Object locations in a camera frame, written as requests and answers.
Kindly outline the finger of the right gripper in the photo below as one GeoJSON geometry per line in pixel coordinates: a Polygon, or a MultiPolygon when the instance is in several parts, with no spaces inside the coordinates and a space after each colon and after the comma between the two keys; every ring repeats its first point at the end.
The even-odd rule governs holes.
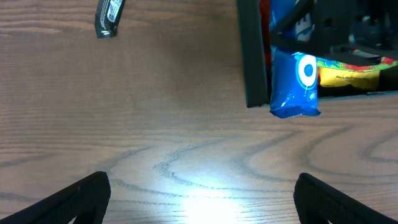
{"type": "Polygon", "coordinates": [[[330,54],[330,2],[275,0],[269,9],[269,45],[313,56],[330,54]]]}

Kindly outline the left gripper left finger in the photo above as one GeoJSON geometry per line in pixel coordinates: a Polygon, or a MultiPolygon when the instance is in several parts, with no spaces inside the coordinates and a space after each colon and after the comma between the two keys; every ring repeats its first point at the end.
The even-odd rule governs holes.
{"type": "Polygon", "coordinates": [[[111,196],[107,173],[94,172],[57,193],[1,219],[1,224],[101,224],[111,196]]]}

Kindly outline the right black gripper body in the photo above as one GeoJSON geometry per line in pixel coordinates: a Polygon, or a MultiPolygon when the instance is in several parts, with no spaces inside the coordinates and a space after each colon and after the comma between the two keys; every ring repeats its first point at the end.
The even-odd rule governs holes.
{"type": "Polygon", "coordinates": [[[313,3],[317,55],[337,61],[397,59],[397,0],[313,3]]]}

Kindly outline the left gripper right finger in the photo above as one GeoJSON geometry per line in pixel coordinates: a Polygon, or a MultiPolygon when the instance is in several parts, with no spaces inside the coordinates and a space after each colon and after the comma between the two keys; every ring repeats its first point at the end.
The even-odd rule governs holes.
{"type": "Polygon", "coordinates": [[[296,181],[294,203],[303,224],[397,224],[308,173],[296,181]]]}

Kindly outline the black gift box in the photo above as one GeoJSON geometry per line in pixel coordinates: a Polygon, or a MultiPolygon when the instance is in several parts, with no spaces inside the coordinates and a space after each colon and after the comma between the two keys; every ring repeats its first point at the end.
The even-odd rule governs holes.
{"type": "MultiPolygon", "coordinates": [[[[259,0],[237,0],[246,105],[268,105],[271,100],[271,68],[266,67],[259,0]]],[[[355,64],[354,61],[340,61],[355,64]]]]}

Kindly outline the red candy bag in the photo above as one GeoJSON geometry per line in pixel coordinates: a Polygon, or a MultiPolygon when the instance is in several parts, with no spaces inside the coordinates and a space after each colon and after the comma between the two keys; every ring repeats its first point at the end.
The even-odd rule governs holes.
{"type": "Polygon", "coordinates": [[[260,0],[259,11],[261,14],[262,39],[263,39],[266,67],[271,68],[272,59],[271,59],[271,47],[270,47],[270,36],[269,36],[270,0],[260,0]]]}

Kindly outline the blue Oreo cookie pack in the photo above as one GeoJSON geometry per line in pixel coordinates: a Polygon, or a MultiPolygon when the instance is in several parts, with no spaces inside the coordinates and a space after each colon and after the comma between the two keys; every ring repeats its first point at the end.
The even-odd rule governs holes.
{"type": "Polygon", "coordinates": [[[270,112],[279,118],[318,116],[317,58],[271,46],[270,112]]]}

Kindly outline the yellow snack bag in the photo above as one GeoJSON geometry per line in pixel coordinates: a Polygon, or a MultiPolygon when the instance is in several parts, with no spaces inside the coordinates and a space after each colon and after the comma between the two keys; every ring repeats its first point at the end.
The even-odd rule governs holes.
{"type": "Polygon", "coordinates": [[[318,80],[322,87],[335,88],[351,85],[362,90],[377,90],[380,70],[339,70],[318,67],[318,80]]]}

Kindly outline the green Haribo gummy bag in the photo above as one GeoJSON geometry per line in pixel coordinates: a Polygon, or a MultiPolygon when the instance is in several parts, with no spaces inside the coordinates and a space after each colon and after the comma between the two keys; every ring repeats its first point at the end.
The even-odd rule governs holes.
{"type": "Polygon", "coordinates": [[[382,57],[379,55],[372,55],[361,50],[354,50],[350,57],[357,56],[354,59],[355,64],[344,63],[336,60],[329,60],[326,58],[317,58],[318,67],[332,68],[337,70],[348,71],[373,71],[385,70],[397,66],[397,60],[389,57],[382,57]]]}

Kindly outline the small black bar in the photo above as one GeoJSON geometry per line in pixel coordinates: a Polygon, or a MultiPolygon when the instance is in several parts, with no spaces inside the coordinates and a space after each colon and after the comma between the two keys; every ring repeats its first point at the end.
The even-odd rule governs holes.
{"type": "Polygon", "coordinates": [[[99,0],[95,13],[95,31],[98,39],[110,39],[117,34],[117,27],[125,0],[99,0]]]}

